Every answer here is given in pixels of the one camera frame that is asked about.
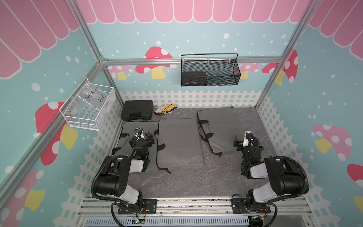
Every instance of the white wire mesh basket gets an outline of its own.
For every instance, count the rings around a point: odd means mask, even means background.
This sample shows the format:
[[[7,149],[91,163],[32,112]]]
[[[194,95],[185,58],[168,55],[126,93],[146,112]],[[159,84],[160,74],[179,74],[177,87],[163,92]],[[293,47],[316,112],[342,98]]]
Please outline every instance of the white wire mesh basket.
[[[92,96],[95,101],[105,101],[101,108],[95,108],[89,103],[85,102],[82,91],[87,85],[95,85],[96,90],[102,90],[107,94],[107,97]],[[62,113],[64,119],[70,127],[91,129],[98,131],[108,115],[114,101],[116,100],[115,89],[109,86],[103,86],[99,84],[92,84],[88,78],[81,82],[73,94],[67,99],[67,101],[61,106],[59,111]]]

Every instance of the mushroom graphic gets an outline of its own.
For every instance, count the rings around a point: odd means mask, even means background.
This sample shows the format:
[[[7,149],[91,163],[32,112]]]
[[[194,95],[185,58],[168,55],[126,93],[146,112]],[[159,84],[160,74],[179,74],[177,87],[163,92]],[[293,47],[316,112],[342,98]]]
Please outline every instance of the mushroom graphic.
[[[36,111],[35,123],[37,126],[37,133],[34,134],[35,137],[37,137],[45,129],[62,104],[63,102],[50,102],[41,106]],[[58,154],[60,142],[63,142],[66,148],[70,150],[76,142],[77,137],[77,129],[72,129],[66,124],[66,122],[64,122],[43,153],[40,155],[43,165],[47,166],[54,162]]]
[[[43,174],[43,170],[32,170],[26,175],[18,189],[1,210],[1,221],[3,227],[18,227],[23,218],[25,207],[30,208],[32,211],[36,211],[38,209],[45,196],[45,191],[35,191],[32,190],[32,188]]]
[[[117,66],[110,65],[108,67],[108,69],[110,71],[111,76],[113,78],[116,78],[116,75],[117,75],[117,78],[119,80],[126,80],[127,79],[127,76],[125,75],[124,72],[129,72],[129,73],[134,72],[129,65],[117,65]]]
[[[350,164],[347,167],[350,178],[363,188],[363,166]]]
[[[239,65],[241,71],[240,80],[244,80],[248,78],[248,72],[258,72],[260,70],[260,66],[257,63],[242,63]]]
[[[262,69],[262,72],[271,73],[276,68],[276,65],[277,65],[276,63],[270,63]],[[294,80],[296,78],[298,67],[299,67],[298,54],[297,54],[296,50],[293,50],[293,52],[291,53],[289,59],[287,60],[287,62],[285,64],[285,66],[283,67],[282,71],[277,76],[276,81],[275,81],[276,84],[281,86],[282,79],[284,78],[285,75],[287,75],[287,78],[289,79],[290,83],[294,82]]]
[[[363,213],[363,197],[354,196],[353,197],[355,204],[358,206],[360,211]]]
[[[315,145],[319,150],[326,154],[332,147],[338,154],[340,160],[346,160],[352,150],[352,139],[349,132],[345,128],[330,126],[330,125],[313,125],[311,135],[318,135],[322,139],[315,141]]]
[[[164,50],[160,47],[152,46],[146,52],[146,54],[143,58],[173,58],[173,56],[171,54],[169,54],[166,50]],[[170,68],[177,67],[177,65],[138,65],[138,66],[136,66],[136,72],[146,73],[151,70],[152,71],[151,78],[153,78],[155,80],[160,80],[160,79],[165,78],[163,66],[170,67]]]

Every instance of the black toolbox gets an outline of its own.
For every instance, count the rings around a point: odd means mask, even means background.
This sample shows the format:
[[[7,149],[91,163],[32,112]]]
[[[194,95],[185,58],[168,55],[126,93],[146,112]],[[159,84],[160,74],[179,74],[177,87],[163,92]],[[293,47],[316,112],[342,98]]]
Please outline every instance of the black toolbox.
[[[121,113],[121,119],[124,121],[133,121],[141,119],[143,121],[151,120],[152,108],[154,104],[152,100],[132,100],[126,101]]]

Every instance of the white picket fence graphic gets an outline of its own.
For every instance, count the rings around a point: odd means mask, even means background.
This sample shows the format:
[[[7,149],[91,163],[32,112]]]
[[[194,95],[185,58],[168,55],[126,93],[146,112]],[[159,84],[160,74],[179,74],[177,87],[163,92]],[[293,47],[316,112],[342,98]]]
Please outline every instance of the white picket fence graphic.
[[[97,137],[93,137],[93,145],[89,146],[90,153],[85,155],[86,162],[80,165],[81,172],[74,177],[75,185],[68,189],[69,198],[61,203],[63,209],[61,215],[53,219],[53,224],[59,226],[73,226],[75,218],[81,208],[85,197],[90,196],[91,184],[94,176],[100,168],[103,159],[112,149],[111,143],[116,136],[117,125],[121,121],[121,106],[116,100],[98,131]]]
[[[280,114],[276,113],[277,108],[273,107],[273,102],[270,102],[270,99],[271,97],[266,97],[264,99],[259,108],[259,114],[265,125],[267,133],[270,136],[276,153],[278,155],[293,158],[305,169],[310,185],[309,192],[305,195],[305,199],[308,202],[319,226],[321,226],[321,224],[325,224],[327,227],[330,226],[329,224],[333,224],[335,227],[338,227],[340,217],[331,214],[329,210],[331,202],[323,199],[321,196],[323,188],[315,185],[315,175],[309,174],[307,171],[309,164],[302,162],[301,157],[303,154],[296,151],[298,145],[292,142],[293,136],[288,135],[288,128],[284,127],[284,121],[280,121]]]
[[[164,91],[160,93],[156,91],[156,93],[145,93],[142,91],[141,93],[127,92],[126,94],[120,92],[121,98],[124,101],[127,100],[153,100],[154,105],[162,106],[165,104],[176,104],[178,107],[202,107],[202,106],[236,106],[236,107],[253,107],[256,106],[256,103],[261,95],[261,91],[255,93],[254,91],[248,93],[244,91],[240,93],[237,91],[233,93],[229,91],[226,93],[222,91],[221,93],[210,92],[207,91],[203,93],[203,91],[196,93],[193,91],[189,93],[186,91],[182,93],[181,91],[170,93]]]

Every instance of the black wire mesh basket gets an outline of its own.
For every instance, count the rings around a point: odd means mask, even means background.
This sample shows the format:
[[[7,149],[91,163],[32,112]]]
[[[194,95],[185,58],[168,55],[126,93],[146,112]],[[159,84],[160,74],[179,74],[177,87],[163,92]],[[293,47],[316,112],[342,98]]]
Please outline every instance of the black wire mesh basket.
[[[181,86],[238,85],[237,57],[234,53],[181,55]]]

